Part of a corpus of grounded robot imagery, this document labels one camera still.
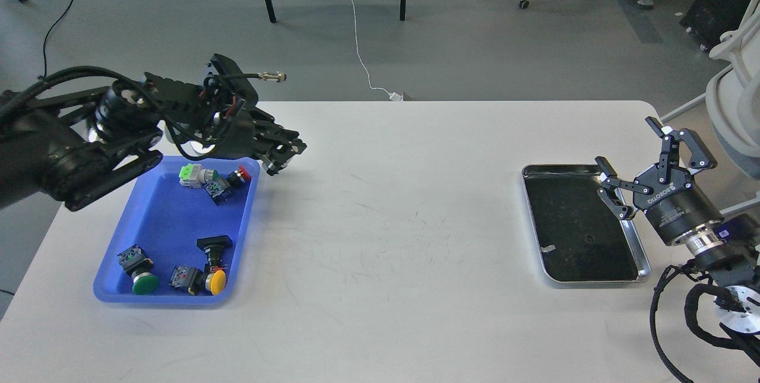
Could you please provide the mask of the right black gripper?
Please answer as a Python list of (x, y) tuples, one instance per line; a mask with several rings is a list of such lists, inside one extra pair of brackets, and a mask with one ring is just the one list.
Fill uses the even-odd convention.
[[(597, 191), (600, 199), (619, 220), (632, 220), (637, 209), (643, 210), (667, 246), (674, 245), (679, 237), (698, 226), (720, 225), (724, 217), (694, 180), (694, 175), (717, 166), (701, 137), (691, 129), (663, 126), (655, 117), (644, 120), (661, 139), (658, 162), (638, 175), (634, 182), (625, 182), (618, 178), (607, 158), (597, 156), (595, 162), (604, 175)], [(682, 145), (691, 153), (687, 166), (681, 166)], [(624, 203), (619, 189), (634, 193), (635, 207)]]

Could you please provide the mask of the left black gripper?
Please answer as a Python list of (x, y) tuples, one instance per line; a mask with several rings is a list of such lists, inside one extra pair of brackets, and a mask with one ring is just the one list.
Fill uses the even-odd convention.
[(306, 148), (297, 131), (283, 128), (269, 113), (260, 109), (242, 110), (212, 149), (211, 157), (228, 160), (251, 157), (261, 161), (266, 173), (274, 176)]

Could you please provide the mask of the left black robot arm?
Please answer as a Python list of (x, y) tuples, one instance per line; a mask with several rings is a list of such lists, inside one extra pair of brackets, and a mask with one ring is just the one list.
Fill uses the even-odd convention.
[(156, 167), (163, 134), (177, 147), (209, 147), (212, 158), (264, 162), (276, 175), (306, 143), (258, 109), (250, 79), (286, 77), (245, 74), (228, 56), (213, 55), (198, 85), (77, 66), (19, 93), (3, 91), (2, 207), (43, 192), (78, 211)]

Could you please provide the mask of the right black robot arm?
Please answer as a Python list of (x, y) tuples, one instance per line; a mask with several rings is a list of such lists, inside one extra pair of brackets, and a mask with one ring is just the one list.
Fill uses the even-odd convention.
[(684, 245), (693, 255), (682, 266), (667, 266), (654, 288), (649, 326), (655, 350), (678, 381), (688, 381), (663, 351), (656, 326), (660, 296), (682, 274), (694, 283), (684, 305), (689, 331), (758, 363), (758, 223), (746, 213), (725, 218), (697, 185), (695, 175), (717, 164), (697, 133), (654, 117), (646, 123), (661, 139), (657, 162), (627, 182), (598, 156), (597, 194), (618, 220), (642, 211), (665, 245)]

